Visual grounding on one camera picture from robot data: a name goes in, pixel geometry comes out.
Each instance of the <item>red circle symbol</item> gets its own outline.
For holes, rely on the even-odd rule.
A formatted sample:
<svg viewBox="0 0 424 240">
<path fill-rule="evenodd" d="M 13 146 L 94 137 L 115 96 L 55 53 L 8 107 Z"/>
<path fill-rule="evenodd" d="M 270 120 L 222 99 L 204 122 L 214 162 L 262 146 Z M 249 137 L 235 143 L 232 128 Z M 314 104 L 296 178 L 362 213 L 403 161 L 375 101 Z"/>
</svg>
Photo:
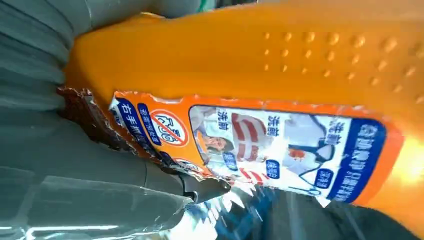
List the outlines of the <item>red circle symbol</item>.
<svg viewBox="0 0 424 240">
<path fill-rule="evenodd" d="M 165 143 L 182 147 L 189 142 L 189 134 L 183 122 L 172 112 L 158 109 L 150 113 L 157 135 Z"/>
</svg>

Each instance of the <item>orange label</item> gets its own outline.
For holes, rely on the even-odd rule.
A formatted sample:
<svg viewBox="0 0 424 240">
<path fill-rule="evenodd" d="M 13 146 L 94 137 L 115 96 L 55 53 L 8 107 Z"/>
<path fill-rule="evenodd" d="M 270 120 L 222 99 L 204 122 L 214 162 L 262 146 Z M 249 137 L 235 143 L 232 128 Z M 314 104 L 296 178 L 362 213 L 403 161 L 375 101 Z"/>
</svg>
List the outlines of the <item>orange label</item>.
<svg viewBox="0 0 424 240">
<path fill-rule="evenodd" d="M 170 167 L 349 203 L 378 191 L 403 143 L 361 107 L 116 92 L 110 110 Z"/>
</svg>

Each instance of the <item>striped shirt image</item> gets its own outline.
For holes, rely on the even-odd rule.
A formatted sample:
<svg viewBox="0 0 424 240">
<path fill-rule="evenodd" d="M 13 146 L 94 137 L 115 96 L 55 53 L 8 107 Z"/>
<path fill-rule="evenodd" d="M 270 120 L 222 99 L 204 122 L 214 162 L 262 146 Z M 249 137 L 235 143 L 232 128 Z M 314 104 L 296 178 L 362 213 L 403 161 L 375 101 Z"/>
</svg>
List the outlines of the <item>striped shirt image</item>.
<svg viewBox="0 0 424 240">
<path fill-rule="evenodd" d="M 256 173 L 254 171 L 246 170 L 242 167 L 239 168 L 240 173 L 243 174 L 242 178 L 245 178 L 243 182 L 256 184 L 259 186 L 264 185 L 264 180 L 269 180 L 270 178 L 263 173 Z"/>
<path fill-rule="evenodd" d="M 264 123 L 258 118 L 238 113 L 231 114 L 231 123 L 237 160 L 248 162 L 266 160 L 266 156 L 261 156 L 260 151 L 272 140 L 267 136 Z"/>
</svg>

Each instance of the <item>detergent bottle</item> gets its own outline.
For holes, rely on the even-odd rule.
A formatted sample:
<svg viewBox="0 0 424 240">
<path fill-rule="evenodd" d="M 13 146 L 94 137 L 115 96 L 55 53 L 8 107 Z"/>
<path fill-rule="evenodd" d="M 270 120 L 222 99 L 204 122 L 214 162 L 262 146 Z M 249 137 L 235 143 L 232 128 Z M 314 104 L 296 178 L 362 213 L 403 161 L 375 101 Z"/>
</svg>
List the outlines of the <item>detergent bottle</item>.
<svg viewBox="0 0 424 240">
<path fill-rule="evenodd" d="M 65 72 L 140 154 L 377 209 L 424 238 L 422 1 L 143 14 L 80 37 Z"/>
</svg>

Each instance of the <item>orange plastic surface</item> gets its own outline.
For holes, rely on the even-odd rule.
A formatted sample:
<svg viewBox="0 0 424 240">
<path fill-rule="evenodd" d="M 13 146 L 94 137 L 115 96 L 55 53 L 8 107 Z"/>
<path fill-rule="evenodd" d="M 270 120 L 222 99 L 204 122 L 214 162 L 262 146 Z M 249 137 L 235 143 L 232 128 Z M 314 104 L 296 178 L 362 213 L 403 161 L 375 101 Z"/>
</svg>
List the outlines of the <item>orange plastic surface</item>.
<svg viewBox="0 0 424 240">
<path fill-rule="evenodd" d="M 422 1 L 293 1 L 135 18 L 82 36 L 66 74 L 105 112 L 116 90 L 364 106 L 405 141 L 395 164 L 396 151 L 380 157 L 354 203 L 424 238 Z"/>
</svg>

